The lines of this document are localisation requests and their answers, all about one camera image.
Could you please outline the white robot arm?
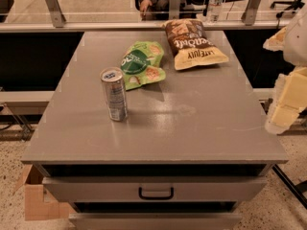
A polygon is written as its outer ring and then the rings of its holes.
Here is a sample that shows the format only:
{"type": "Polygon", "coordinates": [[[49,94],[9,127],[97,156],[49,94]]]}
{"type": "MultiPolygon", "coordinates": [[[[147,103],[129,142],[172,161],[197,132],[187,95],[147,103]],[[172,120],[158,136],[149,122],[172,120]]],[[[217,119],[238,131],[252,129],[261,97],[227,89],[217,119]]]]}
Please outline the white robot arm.
{"type": "Polygon", "coordinates": [[[281,134],[307,108],[307,6],[300,9],[286,27],[267,39],[263,48],[282,51],[284,60],[295,67],[288,75],[278,75],[265,123],[267,132],[281,134]]]}

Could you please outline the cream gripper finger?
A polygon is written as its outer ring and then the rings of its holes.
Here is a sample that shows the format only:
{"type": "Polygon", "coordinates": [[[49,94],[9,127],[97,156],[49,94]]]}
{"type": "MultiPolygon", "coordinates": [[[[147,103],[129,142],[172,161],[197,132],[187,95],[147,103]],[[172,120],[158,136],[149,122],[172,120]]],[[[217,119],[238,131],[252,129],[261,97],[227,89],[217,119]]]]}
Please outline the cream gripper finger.
{"type": "Polygon", "coordinates": [[[269,51],[283,51],[284,50],[284,38],[287,28],[284,27],[276,34],[268,38],[263,44],[263,48],[269,51]]]}
{"type": "Polygon", "coordinates": [[[289,75],[280,74],[272,98],[265,129],[271,134],[281,134],[307,108],[307,67],[296,67],[289,75]]]}

